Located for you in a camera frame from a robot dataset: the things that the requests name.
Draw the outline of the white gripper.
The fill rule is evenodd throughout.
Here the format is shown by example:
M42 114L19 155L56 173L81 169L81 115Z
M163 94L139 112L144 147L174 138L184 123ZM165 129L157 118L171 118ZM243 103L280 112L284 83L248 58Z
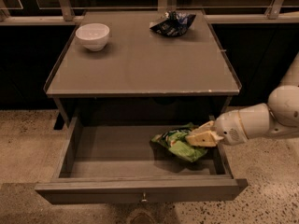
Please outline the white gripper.
M221 114L215 123L210 120L195 128L185 139L194 147L215 147L222 139L225 144L231 146L248 141L237 110Z

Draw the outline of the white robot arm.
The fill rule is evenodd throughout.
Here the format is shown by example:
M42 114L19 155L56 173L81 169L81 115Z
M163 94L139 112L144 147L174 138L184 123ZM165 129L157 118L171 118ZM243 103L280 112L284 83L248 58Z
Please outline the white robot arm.
M187 136L194 147L214 147L220 141L238 145L257 137L291 138L299 133L299 54L267 103L229 111Z

